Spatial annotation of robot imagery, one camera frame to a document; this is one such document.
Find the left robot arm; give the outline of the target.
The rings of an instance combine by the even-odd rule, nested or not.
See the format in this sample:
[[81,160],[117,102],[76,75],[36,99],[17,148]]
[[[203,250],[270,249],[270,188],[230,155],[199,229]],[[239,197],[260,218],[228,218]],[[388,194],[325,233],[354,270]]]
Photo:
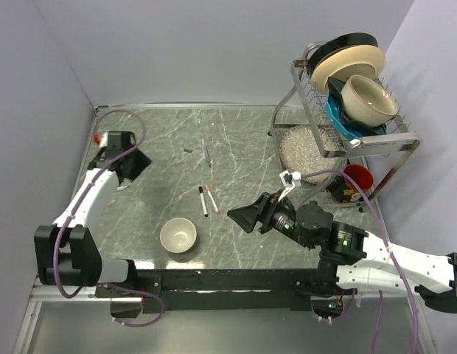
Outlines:
[[52,225],[35,231],[38,277],[44,285],[112,283],[119,294],[130,296],[139,287],[134,261],[102,256],[93,231],[118,187],[139,177],[151,160],[140,151],[130,131],[109,131],[104,140],[66,210]]

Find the white pen pink tip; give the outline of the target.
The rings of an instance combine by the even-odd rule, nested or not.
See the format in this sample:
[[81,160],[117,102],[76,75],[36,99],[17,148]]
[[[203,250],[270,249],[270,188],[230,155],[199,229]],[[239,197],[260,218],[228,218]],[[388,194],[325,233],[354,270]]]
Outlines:
[[210,201],[211,201],[211,204],[212,204],[212,206],[213,206],[213,208],[214,208],[214,211],[215,211],[217,214],[220,214],[220,209],[219,209],[219,207],[218,207],[218,205],[217,205],[216,200],[214,199],[214,196],[213,196],[213,194],[212,194],[212,191],[207,192],[207,195],[208,195],[208,197],[209,197],[209,199],[210,199]]

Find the white pen black tip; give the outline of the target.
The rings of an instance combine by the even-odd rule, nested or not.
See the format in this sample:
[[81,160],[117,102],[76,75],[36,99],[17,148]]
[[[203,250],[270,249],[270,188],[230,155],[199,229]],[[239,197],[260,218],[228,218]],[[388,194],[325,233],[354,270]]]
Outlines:
[[209,216],[209,214],[208,214],[204,194],[199,193],[199,197],[200,197],[200,202],[201,202],[201,206],[202,206],[202,210],[203,210],[203,215],[205,218],[207,218]]

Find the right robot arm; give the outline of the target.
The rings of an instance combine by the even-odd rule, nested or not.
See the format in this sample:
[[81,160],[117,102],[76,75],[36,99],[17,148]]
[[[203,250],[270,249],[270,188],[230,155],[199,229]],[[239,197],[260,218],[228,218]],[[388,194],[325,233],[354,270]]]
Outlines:
[[430,309],[457,313],[455,252],[438,256],[385,244],[372,232],[335,221],[315,201],[295,209],[279,193],[264,192],[227,215],[246,233],[275,229],[305,249],[319,248],[316,275],[306,286],[320,296],[353,288],[417,294]]

